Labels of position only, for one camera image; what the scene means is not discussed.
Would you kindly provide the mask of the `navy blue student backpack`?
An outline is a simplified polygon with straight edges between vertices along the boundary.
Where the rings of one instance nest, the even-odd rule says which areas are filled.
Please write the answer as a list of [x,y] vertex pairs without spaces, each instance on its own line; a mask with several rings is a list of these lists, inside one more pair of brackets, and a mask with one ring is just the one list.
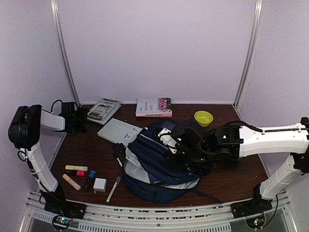
[[215,197],[197,189],[209,172],[177,171],[165,159],[169,148],[164,145],[164,128],[179,123],[170,118],[151,123],[129,143],[125,150],[122,180],[136,196],[155,203],[169,203],[188,192],[200,197]]

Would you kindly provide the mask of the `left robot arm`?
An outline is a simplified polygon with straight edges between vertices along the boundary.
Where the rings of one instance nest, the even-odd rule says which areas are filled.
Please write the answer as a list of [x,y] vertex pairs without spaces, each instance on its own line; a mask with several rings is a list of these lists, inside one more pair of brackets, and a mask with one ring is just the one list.
[[41,128],[53,132],[69,133],[71,136],[79,132],[85,133],[88,109],[75,102],[61,103],[59,115],[46,111],[40,104],[18,107],[8,129],[9,140],[18,149],[19,159],[26,162],[31,174],[37,180],[42,196],[51,201],[50,206],[60,215],[66,214],[70,207],[63,189],[43,157],[40,135]]

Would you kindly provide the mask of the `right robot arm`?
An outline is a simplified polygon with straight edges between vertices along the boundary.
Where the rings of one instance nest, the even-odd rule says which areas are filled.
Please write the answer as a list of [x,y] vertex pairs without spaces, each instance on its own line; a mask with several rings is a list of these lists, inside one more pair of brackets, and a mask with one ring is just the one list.
[[193,119],[163,128],[159,140],[170,149],[167,159],[176,168],[207,169],[220,160],[238,160],[255,154],[289,153],[283,165],[257,186],[248,210],[258,213],[298,176],[309,171],[309,119],[283,127],[255,127],[243,121],[230,121],[211,131]]

